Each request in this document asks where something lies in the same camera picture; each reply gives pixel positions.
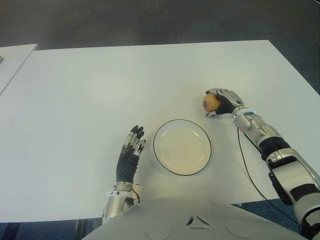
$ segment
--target cable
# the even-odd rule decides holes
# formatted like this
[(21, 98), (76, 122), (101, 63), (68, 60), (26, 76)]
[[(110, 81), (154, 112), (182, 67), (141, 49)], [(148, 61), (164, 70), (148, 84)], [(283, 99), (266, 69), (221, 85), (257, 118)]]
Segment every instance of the cable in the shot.
[(138, 204), (139, 204), (139, 203), (140, 203), (140, 196), (139, 196), (139, 194), (138, 194), (134, 189), (132, 189), (132, 191), (135, 193), (136, 199), (138, 200)]
[(270, 201), (261, 193), (261, 191), (257, 188), (257, 186), (255, 185), (254, 181), (252, 180), (252, 178), (251, 178), (251, 176), (250, 176), (250, 174), (249, 174), (249, 171), (248, 171), (248, 168), (247, 168), (247, 164), (246, 164), (246, 160), (245, 160), (245, 157), (244, 157), (244, 153), (243, 153), (242, 148), (241, 148), (240, 137), (239, 137), (239, 127), (238, 127), (238, 129), (237, 129), (237, 133), (238, 133), (238, 142), (239, 142), (239, 147), (240, 147), (240, 151), (241, 151), (241, 155), (242, 155), (244, 167), (245, 167), (246, 173), (248, 174), (248, 177), (249, 177), (252, 185), (254, 186), (254, 188), (258, 191), (258, 193), (259, 193), (271, 206), (273, 206), (275, 209), (277, 209), (280, 213), (282, 213), (283, 215), (285, 215), (288, 219), (290, 219), (291, 221), (293, 221), (295, 224), (299, 225), (299, 223), (297, 223), (293, 218), (291, 218), (290, 216), (288, 216), (287, 214), (285, 214), (283, 211), (281, 211), (279, 208), (277, 208), (272, 202), (270, 202)]

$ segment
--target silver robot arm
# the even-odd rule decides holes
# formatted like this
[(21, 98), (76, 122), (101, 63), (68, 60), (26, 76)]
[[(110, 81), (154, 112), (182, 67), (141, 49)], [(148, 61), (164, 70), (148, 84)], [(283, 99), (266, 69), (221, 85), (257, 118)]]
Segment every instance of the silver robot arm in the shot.
[(241, 98), (228, 89), (212, 88), (221, 106), (206, 117), (232, 114), (232, 121), (261, 153), (270, 173), (269, 178), (280, 199), (293, 205), (300, 234), (307, 239), (320, 239), (320, 178), (299, 153), (290, 147), (272, 126), (246, 108)]
[(106, 223), (114, 216), (134, 205), (133, 182), (138, 161), (144, 150), (146, 140), (143, 127), (137, 125), (127, 135), (116, 166), (116, 184), (108, 197), (108, 203), (102, 214), (102, 222)]

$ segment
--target white plate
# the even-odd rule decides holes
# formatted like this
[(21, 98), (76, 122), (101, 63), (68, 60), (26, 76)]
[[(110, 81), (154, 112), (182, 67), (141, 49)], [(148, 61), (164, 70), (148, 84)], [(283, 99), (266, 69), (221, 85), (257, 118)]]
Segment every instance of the white plate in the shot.
[(201, 171), (211, 155), (207, 134), (188, 120), (172, 120), (162, 125), (154, 136), (153, 149), (162, 166), (185, 176)]

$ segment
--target gray carpet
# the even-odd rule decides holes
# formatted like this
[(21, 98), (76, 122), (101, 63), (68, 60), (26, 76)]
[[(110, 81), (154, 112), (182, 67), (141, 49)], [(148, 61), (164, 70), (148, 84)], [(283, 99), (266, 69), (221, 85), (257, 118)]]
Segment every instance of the gray carpet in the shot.
[[(271, 200), (271, 202), (289, 217), (295, 219), (293, 207), (291, 205), (285, 205), (279, 199)], [(248, 202), (242, 203), (241, 206), (235, 206), (275, 222), (294, 232), (299, 232), (298, 226), (295, 223), (273, 208), (267, 201)], [(94, 220), (98, 219), (90, 219), (87, 222), (86, 234), (92, 232)], [(6, 223), (0, 223), (0, 238), (3, 236), (6, 226)], [(16, 240), (73, 240), (75, 226), (75, 220), (24, 222), (19, 228)]]
[[(0, 47), (39, 49), (270, 40), (320, 93), (320, 5), (312, 0), (0, 0)], [(292, 207), (273, 200), (294, 217)], [(241, 208), (297, 231), (267, 202)], [(71, 240), (76, 221), (22, 223), (19, 240)], [(92, 230), (88, 221), (87, 232)], [(0, 237), (6, 223), (0, 224)]]

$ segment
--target table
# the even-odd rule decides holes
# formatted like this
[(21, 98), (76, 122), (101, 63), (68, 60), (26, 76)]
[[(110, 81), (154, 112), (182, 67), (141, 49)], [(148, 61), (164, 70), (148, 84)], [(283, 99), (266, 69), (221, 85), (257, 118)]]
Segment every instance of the table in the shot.
[[(0, 222), (100, 217), (135, 124), (147, 140), (134, 180), (142, 201), (262, 200), (231, 116), (204, 117), (202, 98), (213, 87), (235, 90), (320, 172), (320, 97), (267, 40), (37, 50), (0, 97)], [(154, 155), (157, 129), (173, 119), (209, 136), (210, 161), (195, 175), (175, 175)], [(240, 140), (253, 181), (277, 198), (259, 153)]]
[(0, 95), (31, 52), (36, 49), (36, 44), (0, 47), (0, 56), (3, 58), (0, 62)]

